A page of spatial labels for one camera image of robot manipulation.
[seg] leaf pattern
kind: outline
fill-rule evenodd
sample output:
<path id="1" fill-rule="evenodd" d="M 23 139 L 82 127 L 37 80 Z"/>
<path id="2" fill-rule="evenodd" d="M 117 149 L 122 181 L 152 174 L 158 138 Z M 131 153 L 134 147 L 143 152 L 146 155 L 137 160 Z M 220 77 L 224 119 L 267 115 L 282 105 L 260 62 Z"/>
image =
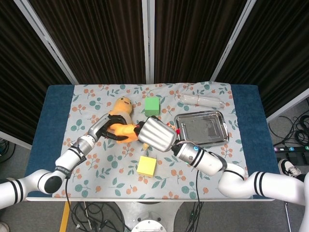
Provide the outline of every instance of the leaf pattern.
<path id="1" fill-rule="evenodd" d="M 225 108 L 220 111 L 224 115 L 230 141 L 226 144 L 227 147 L 221 145 L 207 149 L 226 158 L 228 162 L 246 168 L 231 86 L 210 81 L 196 84 L 77 85 L 71 99 L 70 117 L 61 153 L 75 143 L 78 137 L 86 134 L 105 113 L 112 110 L 114 102 L 121 96 L 131 99 L 131 118 L 136 124 L 147 119 L 143 99 L 146 97 L 160 99 L 159 119 L 171 125 L 174 125 L 174 118 L 178 114 L 211 110 L 198 105 L 182 104 L 179 97 L 184 93 L 219 97 L 225 103 Z M 157 159 L 154 177 L 137 173 L 141 155 Z M 197 198 L 195 179 L 196 170 L 179 160 L 171 151 L 162 153 L 152 147 L 144 151 L 139 142 L 118 144 L 101 137 L 87 160 L 73 170 L 68 182 L 68 192 L 71 197 L 76 198 L 190 200 Z M 207 176 L 199 173 L 198 192 L 201 199 L 225 198 L 217 189 L 219 179 L 220 174 Z M 63 184 L 53 196 L 63 197 L 64 187 Z"/>

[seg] blue table mat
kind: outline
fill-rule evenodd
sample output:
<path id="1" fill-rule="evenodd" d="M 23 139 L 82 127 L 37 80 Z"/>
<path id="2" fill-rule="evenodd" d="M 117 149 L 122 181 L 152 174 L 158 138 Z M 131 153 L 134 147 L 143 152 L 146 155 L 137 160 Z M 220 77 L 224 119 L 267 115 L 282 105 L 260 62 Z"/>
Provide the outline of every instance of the blue table mat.
<path id="1" fill-rule="evenodd" d="M 279 173 L 257 86 L 231 85 L 248 173 Z M 34 136 L 26 176 L 38 169 L 53 171 L 60 156 L 74 85 L 50 86 Z M 28 197 L 52 197 L 31 192 Z M 254 199 L 265 197 L 253 196 Z"/>

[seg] stainless steel tray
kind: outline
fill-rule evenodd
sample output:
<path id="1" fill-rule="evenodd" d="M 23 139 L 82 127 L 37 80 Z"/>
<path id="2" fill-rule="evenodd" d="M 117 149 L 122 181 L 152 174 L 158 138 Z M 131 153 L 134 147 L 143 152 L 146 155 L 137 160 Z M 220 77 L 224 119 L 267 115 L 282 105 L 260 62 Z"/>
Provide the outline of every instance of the stainless steel tray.
<path id="1" fill-rule="evenodd" d="M 201 111 L 175 116 L 180 129 L 180 140 L 192 141 L 202 146 L 225 144 L 229 140 L 226 123 L 220 111 Z"/>

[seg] green block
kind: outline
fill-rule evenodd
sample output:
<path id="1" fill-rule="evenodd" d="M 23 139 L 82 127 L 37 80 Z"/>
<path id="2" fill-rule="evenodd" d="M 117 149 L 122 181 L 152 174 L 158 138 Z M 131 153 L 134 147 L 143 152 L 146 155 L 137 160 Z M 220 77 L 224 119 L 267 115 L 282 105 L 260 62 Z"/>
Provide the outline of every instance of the green block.
<path id="1" fill-rule="evenodd" d="M 145 98 L 145 115 L 150 116 L 159 116 L 160 114 L 160 105 L 159 98 Z"/>

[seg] dark curtain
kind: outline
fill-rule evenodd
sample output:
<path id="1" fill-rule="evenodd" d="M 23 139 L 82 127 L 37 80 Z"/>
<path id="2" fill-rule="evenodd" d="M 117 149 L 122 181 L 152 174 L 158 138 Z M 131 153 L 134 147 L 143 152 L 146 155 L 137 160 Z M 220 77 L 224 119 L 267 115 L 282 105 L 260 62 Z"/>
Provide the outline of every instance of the dark curtain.
<path id="1" fill-rule="evenodd" d="M 80 84 L 145 83 L 141 0 L 30 0 Z"/>
<path id="2" fill-rule="evenodd" d="M 14 1 L 0 21 L 0 131 L 32 144 L 48 86 L 70 82 Z"/>
<path id="3" fill-rule="evenodd" d="M 246 0 L 156 0 L 154 82 L 208 81 Z"/>
<path id="4" fill-rule="evenodd" d="M 309 1 L 258 0 L 216 81 L 258 85 L 266 116 L 309 87 Z"/>

